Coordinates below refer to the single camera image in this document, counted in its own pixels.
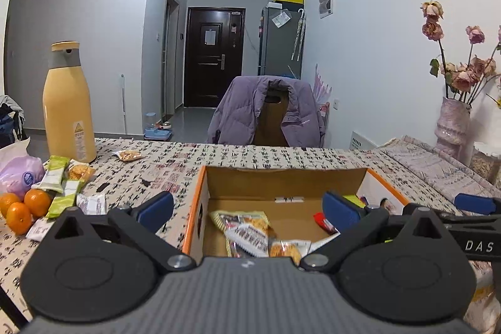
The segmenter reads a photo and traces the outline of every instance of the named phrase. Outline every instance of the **rose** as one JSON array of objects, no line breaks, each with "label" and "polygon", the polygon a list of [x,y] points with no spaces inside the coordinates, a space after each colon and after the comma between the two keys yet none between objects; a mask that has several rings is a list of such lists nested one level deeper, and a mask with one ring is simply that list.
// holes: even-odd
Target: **rose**
[{"label": "rose", "polygon": [[427,19],[423,25],[423,34],[430,40],[438,41],[443,39],[442,27],[435,21]]},{"label": "rose", "polygon": [[470,61],[470,69],[475,74],[477,81],[480,81],[480,77],[485,73],[485,67],[487,66],[487,61],[482,60],[475,55]]},{"label": "rose", "polygon": [[485,35],[478,26],[473,26],[473,27],[468,26],[466,28],[466,31],[470,39],[470,43],[478,44],[485,42]]},{"label": "rose", "polygon": [[[447,72],[456,72],[457,67],[453,63],[445,63],[445,70]],[[443,64],[440,65],[440,72],[442,73],[442,75],[445,75],[445,73],[443,72]]]},{"label": "rose", "polygon": [[421,10],[423,11],[423,16],[427,19],[431,19],[435,22],[437,22],[439,17],[443,19],[442,5],[437,1],[424,2],[421,5]]},{"label": "rose", "polygon": [[496,74],[496,62],[493,58],[485,60],[485,76],[490,77]]},{"label": "rose", "polygon": [[476,84],[474,74],[469,71],[452,73],[452,87],[462,92],[470,92],[472,85]]}]

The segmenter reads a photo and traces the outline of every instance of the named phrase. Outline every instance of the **tangerine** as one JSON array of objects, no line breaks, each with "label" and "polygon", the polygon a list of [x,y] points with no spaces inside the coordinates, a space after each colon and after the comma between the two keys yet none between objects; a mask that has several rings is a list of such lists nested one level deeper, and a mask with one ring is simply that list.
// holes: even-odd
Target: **tangerine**
[{"label": "tangerine", "polygon": [[7,225],[17,235],[26,234],[32,225],[31,212],[25,203],[13,203],[7,211]]},{"label": "tangerine", "polygon": [[51,206],[52,199],[43,190],[31,189],[24,195],[24,203],[35,217],[44,217]]},{"label": "tangerine", "polygon": [[7,210],[12,203],[19,203],[21,199],[14,193],[3,193],[0,194],[0,212],[3,217],[6,218]]}]

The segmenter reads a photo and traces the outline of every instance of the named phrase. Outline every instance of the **cardboard box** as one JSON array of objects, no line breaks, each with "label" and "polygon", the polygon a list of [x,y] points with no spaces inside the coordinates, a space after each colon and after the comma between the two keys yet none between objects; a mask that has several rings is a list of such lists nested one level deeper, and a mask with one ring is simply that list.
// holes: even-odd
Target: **cardboard box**
[{"label": "cardboard box", "polygon": [[[209,217],[215,210],[264,211],[277,238],[318,241],[328,237],[314,221],[326,191],[365,195],[369,204],[383,198],[399,211],[409,201],[371,169],[252,170],[205,167],[199,173],[182,250],[197,262],[227,256],[225,236]],[[276,202],[284,197],[301,202]]]}]

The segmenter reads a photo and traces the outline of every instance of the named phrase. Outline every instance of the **purple jacket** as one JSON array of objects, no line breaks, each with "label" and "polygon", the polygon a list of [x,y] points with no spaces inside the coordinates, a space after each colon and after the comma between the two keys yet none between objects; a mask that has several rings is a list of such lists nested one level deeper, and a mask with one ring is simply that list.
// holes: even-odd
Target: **purple jacket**
[{"label": "purple jacket", "polygon": [[286,77],[236,77],[217,107],[207,143],[250,145],[268,87],[289,91],[289,107],[281,129],[289,146],[321,147],[325,134],[313,92],[307,82]]}]

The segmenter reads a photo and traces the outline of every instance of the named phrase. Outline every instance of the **refrigerator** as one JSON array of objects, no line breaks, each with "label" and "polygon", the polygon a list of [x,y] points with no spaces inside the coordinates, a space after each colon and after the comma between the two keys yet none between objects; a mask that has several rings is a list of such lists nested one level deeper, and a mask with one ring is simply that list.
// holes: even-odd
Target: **refrigerator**
[{"label": "refrigerator", "polygon": [[294,51],[297,24],[301,18],[301,13],[289,11],[292,18],[282,27],[277,27],[272,19],[280,14],[280,12],[280,9],[275,8],[264,8],[262,10],[260,55],[257,74],[287,76],[300,79],[302,50],[297,50],[299,49],[299,40],[297,41],[294,60],[291,60],[291,57]]}]

